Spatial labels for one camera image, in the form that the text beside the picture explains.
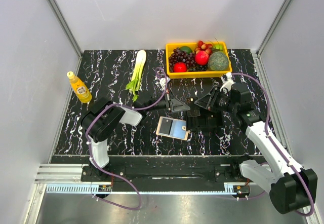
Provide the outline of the beige leather card holder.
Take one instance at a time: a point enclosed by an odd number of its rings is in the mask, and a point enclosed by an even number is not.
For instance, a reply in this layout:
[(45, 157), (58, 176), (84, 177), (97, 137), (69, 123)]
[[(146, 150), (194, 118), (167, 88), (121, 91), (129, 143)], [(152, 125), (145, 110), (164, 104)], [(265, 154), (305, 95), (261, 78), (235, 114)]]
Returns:
[(157, 129), (156, 129), (156, 135), (164, 136), (164, 137), (168, 137), (168, 138), (179, 139), (179, 140), (187, 140), (189, 131), (187, 130), (187, 124), (186, 124), (185, 120), (169, 118), (169, 119), (173, 120), (171, 132), (169, 135), (162, 135), (159, 133), (162, 118), (168, 118), (168, 117), (160, 117), (159, 118), (159, 122), (158, 122)]

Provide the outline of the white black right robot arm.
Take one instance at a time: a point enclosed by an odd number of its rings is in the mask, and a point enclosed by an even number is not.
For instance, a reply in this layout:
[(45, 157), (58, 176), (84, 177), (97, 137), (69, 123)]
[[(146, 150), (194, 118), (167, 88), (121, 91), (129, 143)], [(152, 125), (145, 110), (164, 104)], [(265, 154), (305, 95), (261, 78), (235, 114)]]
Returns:
[(245, 132), (260, 150), (270, 169), (247, 159), (231, 167), (230, 175), (236, 181), (245, 178), (256, 183), (269, 194), (272, 205), (286, 214), (310, 206), (306, 216), (314, 212), (317, 190), (317, 175), (312, 169), (304, 169), (285, 150), (270, 132), (265, 118), (253, 107), (251, 92), (245, 83), (234, 83), (225, 93), (213, 88), (195, 105), (210, 112), (223, 111), (231, 114), (236, 125)]

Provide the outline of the black VIP credit card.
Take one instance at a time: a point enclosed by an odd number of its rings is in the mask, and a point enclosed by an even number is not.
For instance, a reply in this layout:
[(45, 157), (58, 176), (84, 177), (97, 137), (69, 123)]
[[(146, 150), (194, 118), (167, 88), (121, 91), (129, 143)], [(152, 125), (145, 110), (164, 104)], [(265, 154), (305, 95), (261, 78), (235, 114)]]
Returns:
[(190, 110), (187, 111), (187, 117), (189, 118), (200, 116), (200, 107), (194, 104), (197, 99), (197, 97), (190, 97), (186, 99), (186, 104), (190, 107)]

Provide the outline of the black plastic card box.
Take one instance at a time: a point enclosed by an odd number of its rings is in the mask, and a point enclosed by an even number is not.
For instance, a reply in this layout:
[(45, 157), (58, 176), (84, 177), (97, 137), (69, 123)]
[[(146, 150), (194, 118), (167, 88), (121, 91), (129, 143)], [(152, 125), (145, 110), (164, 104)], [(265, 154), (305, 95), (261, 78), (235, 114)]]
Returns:
[(201, 110), (199, 116), (186, 115), (186, 129), (191, 132), (214, 132), (224, 125), (222, 112), (212, 113)]

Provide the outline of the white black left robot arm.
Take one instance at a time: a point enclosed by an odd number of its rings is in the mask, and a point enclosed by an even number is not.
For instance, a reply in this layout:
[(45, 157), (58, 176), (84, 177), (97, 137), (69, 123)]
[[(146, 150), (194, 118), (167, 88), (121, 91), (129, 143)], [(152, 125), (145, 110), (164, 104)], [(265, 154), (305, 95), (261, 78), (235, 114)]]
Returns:
[(136, 100), (133, 106), (134, 108), (117, 105), (102, 97), (92, 104), (81, 120), (90, 145), (90, 162), (94, 165), (92, 175), (99, 181), (109, 177), (108, 139), (118, 124), (137, 126), (145, 118), (146, 112), (151, 110), (166, 109), (172, 113), (190, 110), (188, 104), (177, 99), (171, 92), (165, 93), (160, 100), (146, 96)]

